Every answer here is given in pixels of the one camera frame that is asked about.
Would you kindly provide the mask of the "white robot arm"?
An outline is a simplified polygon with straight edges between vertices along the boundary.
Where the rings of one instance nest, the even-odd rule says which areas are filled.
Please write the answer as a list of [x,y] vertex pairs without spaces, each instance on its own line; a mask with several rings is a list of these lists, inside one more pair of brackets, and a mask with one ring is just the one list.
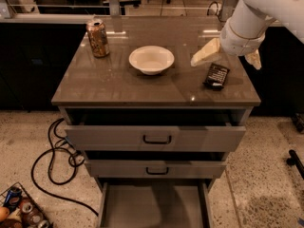
[[221,51],[257,59],[265,31],[274,21],[279,21],[304,43],[304,0],[238,0],[219,38],[212,39],[195,53],[191,66],[201,65]]

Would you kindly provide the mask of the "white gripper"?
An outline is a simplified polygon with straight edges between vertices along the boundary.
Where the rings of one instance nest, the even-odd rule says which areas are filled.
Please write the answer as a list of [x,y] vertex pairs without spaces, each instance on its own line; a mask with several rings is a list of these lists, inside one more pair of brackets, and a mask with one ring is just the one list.
[[221,30],[219,38],[213,38],[190,61],[192,67],[202,65],[204,62],[218,60],[220,46],[231,55],[244,56],[246,61],[256,70],[262,68],[258,48],[265,39],[265,28],[238,28],[232,19],[228,19]]

